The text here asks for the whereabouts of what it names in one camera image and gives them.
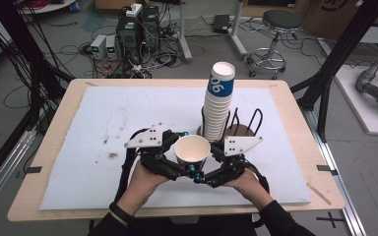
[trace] human hand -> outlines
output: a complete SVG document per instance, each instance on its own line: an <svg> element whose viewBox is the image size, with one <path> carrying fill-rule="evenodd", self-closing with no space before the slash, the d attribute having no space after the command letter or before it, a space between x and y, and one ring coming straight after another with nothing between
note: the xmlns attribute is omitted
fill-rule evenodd
<svg viewBox="0 0 378 236"><path fill-rule="evenodd" d="M146 169L138 160L130 184L118 201L118 206L130 215L134 215L155 192L158 185L168 179Z"/></svg>
<svg viewBox="0 0 378 236"><path fill-rule="evenodd" d="M273 198L257 180L254 172L247 168L244 169L244 173L240 177L227 182L224 186L234 188L246 200L256 206L258 210L273 201Z"/></svg>

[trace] white paper sheet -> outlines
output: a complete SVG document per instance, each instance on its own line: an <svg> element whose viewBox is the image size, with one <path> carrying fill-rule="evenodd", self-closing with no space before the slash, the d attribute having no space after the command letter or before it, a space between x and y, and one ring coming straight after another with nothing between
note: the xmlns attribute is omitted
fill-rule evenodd
<svg viewBox="0 0 378 236"><path fill-rule="evenodd" d="M107 208L118 188L124 143L136 131L158 122L165 130L196 134L204 97L204 88L88 88L55 160L40 209ZM256 108L264 113L258 133L264 141L245 155L268 178L272 196L282 204L310 203L269 90L235 88L231 113L235 107L245 125ZM166 156L176 161L172 151ZM204 171L209 173L219 166L208 157ZM159 186L145 207L227 205L250 203L231 188L212 189L181 177Z"/></svg>

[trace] chair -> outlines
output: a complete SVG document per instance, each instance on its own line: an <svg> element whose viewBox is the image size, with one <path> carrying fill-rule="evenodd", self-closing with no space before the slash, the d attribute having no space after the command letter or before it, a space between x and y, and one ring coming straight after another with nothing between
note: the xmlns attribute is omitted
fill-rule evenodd
<svg viewBox="0 0 378 236"><path fill-rule="evenodd" d="M296 37L294 33L302 27L302 18L290 11L269 10L264 13L262 22L267 28L275 31L276 34L270 48L258 48L248 55L247 63L253 64L249 76L255 77L255 68L259 66L274 70L275 74L272 76L272 80L275 80L278 78L278 72L286 70L286 59L276 50L279 36L282 33L292 33L293 37Z"/></svg>

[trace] metal bracket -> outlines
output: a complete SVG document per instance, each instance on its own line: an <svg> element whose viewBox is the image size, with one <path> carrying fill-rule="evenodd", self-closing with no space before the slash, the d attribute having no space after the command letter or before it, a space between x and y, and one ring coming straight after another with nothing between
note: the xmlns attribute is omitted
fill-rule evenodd
<svg viewBox="0 0 378 236"><path fill-rule="evenodd" d="M124 144L125 148L151 148L162 145L162 124L153 125L149 130L137 135Z"/></svg>
<svg viewBox="0 0 378 236"><path fill-rule="evenodd" d="M262 141L262 137L227 136L223 145L223 154L225 156L242 154Z"/></svg>

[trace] wooden tabletop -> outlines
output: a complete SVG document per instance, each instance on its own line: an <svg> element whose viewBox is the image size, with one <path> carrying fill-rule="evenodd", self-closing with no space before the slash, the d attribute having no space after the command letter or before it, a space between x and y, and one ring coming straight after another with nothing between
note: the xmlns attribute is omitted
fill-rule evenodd
<svg viewBox="0 0 378 236"><path fill-rule="evenodd" d="M82 101L87 87L187 87L207 86L208 80L105 80L76 79L70 83L51 125L39 147L31 167L42 166L39 173L28 174L8 212L11 221L50 219L102 218L106 209L39 210L47 187L51 168L60 151L67 131ZM326 165L289 87L283 81L236 80L239 88L269 89L290 141L297 163L311 195L311 203L288 206L288 211L341 209L345 206L342 194L329 171L319 171L317 165ZM142 208L137 217L178 216L205 214L232 214L257 212L253 206L191 206L173 208Z"/></svg>

